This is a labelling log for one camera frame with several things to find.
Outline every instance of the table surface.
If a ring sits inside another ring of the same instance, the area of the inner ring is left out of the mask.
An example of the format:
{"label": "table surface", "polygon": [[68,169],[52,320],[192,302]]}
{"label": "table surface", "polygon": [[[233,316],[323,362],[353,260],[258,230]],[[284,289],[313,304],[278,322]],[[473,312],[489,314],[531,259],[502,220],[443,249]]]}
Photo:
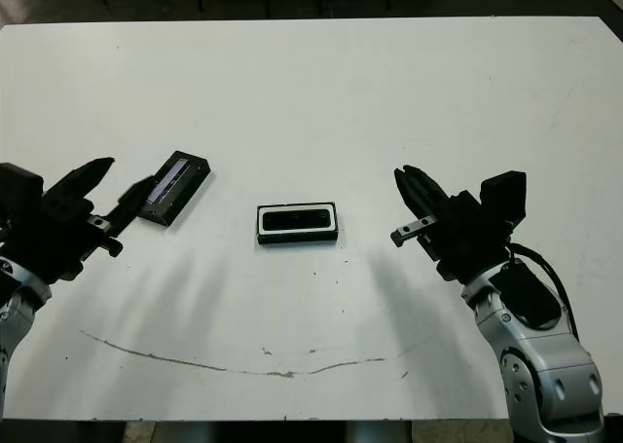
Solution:
{"label": "table surface", "polygon": [[[9,26],[0,152],[48,183],[102,156],[105,213],[174,151],[213,173],[137,220],[15,353],[5,417],[503,418],[494,354],[416,243],[397,166],[478,195],[528,173],[515,240],[566,283],[623,411],[623,45],[597,18]],[[259,246],[256,206],[332,201],[335,244]]]}

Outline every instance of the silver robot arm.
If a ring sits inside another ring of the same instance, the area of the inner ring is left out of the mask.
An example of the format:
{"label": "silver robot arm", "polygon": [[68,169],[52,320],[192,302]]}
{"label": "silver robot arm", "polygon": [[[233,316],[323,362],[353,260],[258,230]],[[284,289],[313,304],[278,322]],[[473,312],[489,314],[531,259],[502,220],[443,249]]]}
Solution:
{"label": "silver robot arm", "polygon": [[4,415],[9,361],[21,340],[28,334],[35,312],[52,296],[50,287],[24,267],[0,257],[0,270],[18,283],[11,299],[0,308],[0,421]]}
{"label": "silver robot arm", "polygon": [[534,442],[605,441],[600,374],[571,334],[567,309],[552,292],[563,315],[542,329],[527,326],[504,306],[491,282],[504,266],[476,277],[461,297],[495,352],[512,428]]}
{"label": "silver robot arm", "polygon": [[0,164],[0,421],[9,361],[35,313],[51,298],[50,285],[73,280],[98,247],[119,255],[123,246],[116,237],[154,188],[148,177],[132,185],[106,216],[92,215],[85,196],[112,163],[112,158],[91,161],[46,193],[39,175]]}
{"label": "silver robot arm", "polygon": [[[418,217],[391,234],[416,238],[444,280],[458,280],[480,332],[494,349],[515,441],[605,441],[602,381],[577,339],[567,293],[540,255],[510,242],[524,219],[526,175],[507,172],[448,197],[420,169],[395,171],[402,199]],[[558,295],[515,254],[539,264]]]}

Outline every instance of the black rectangular object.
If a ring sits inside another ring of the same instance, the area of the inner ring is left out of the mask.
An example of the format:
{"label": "black rectangular object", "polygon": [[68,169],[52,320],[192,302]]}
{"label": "black rectangular object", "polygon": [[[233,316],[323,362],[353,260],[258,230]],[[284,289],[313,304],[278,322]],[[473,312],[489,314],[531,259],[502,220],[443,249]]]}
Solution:
{"label": "black rectangular object", "polygon": [[257,241],[336,240],[338,217],[334,203],[273,204],[257,207]]}
{"label": "black rectangular object", "polygon": [[209,174],[206,159],[175,151],[156,173],[158,184],[140,217],[170,226]]}

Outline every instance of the black plastic case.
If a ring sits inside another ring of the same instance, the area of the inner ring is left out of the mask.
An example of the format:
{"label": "black plastic case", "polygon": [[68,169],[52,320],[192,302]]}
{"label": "black plastic case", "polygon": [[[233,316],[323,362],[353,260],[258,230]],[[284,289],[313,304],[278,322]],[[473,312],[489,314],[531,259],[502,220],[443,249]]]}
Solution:
{"label": "black plastic case", "polygon": [[156,173],[159,183],[139,216],[170,226],[209,174],[206,159],[175,151]]}

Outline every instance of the scratch mark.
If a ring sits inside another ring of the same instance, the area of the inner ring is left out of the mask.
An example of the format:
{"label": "scratch mark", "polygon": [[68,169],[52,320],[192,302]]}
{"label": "scratch mark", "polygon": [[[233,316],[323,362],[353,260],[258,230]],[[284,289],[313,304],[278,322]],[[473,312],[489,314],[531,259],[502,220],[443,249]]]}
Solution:
{"label": "scratch mark", "polygon": [[352,360],[350,362],[334,363],[333,365],[329,365],[327,367],[318,368],[317,370],[313,370],[312,372],[308,372],[307,375],[315,375],[317,373],[326,372],[327,370],[333,370],[334,368],[349,367],[350,365],[359,365],[360,363],[385,362],[386,360],[387,359],[384,358],[384,357],[379,357],[379,358],[365,358],[363,360]]}
{"label": "scratch mark", "polygon": [[130,355],[135,355],[137,357],[151,358],[153,360],[158,360],[160,362],[176,363],[178,365],[186,365],[186,366],[189,366],[189,367],[202,368],[202,369],[205,369],[205,370],[211,370],[213,372],[237,373],[239,375],[254,375],[254,376],[263,376],[263,377],[278,377],[278,378],[283,378],[283,379],[293,379],[293,378],[295,378],[297,376],[305,377],[305,376],[309,376],[309,375],[317,375],[319,373],[323,373],[323,372],[326,372],[328,370],[333,370],[333,369],[342,368],[342,367],[350,367],[350,366],[353,366],[353,365],[360,365],[362,363],[385,362],[387,360],[392,360],[392,359],[395,359],[395,358],[403,356],[404,354],[406,354],[406,353],[412,351],[413,349],[415,349],[420,344],[425,343],[426,341],[428,341],[432,337],[432,335],[431,335],[428,338],[424,338],[423,340],[418,341],[417,343],[413,344],[409,348],[403,350],[398,355],[395,355],[393,357],[364,358],[362,360],[351,360],[351,361],[348,361],[348,362],[334,363],[333,365],[328,365],[326,367],[318,368],[317,370],[312,370],[310,372],[293,372],[293,371],[288,371],[288,372],[277,372],[277,371],[273,371],[273,372],[254,372],[254,371],[251,371],[251,370],[238,370],[238,369],[234,369],[234,368],[216,367],[214,365],[207,365],[205,363],[191,362],[189,360],[180,360],[178,358],[163,357],[161,355],[155,355],[153,353],[134,351],[132,349],[127,349],[127,348],[124,348],[122,346],[118,346],[118,345],[116,345],[114,343],[111,343],[110,341],[106,341],[105,339],[98,338],[97,336],[94,336],[93,334],[90,334],[87,331],[84,331],[82,329],[79,329],[79,331],[82,334],[84,334],[85,336],[93,339],[94,341],[99,342],[100,344],[103,344],[104,346],[108,346],[109,348],[116,349],[117,351],[129,353]]}
{"label": "scratch mark", "polygon": [[573,92],[575,91],[575,84],[573,84],[567,91],[567,95],[565,96],[565,98],[563,99],[563,103],[561,104],[561,106],[556,109],[556,112],[554,112],[554,115],[552,116],[552,120],[550,120],[549,123],[549,127],[548,129],[552,129],[555,125],[556,125],[556,119],[558,119],[558,115],[561,113],[561,111],[565,108],[565,105],[567,105],[568,100],[571,98],[571,95],[573,94]]}

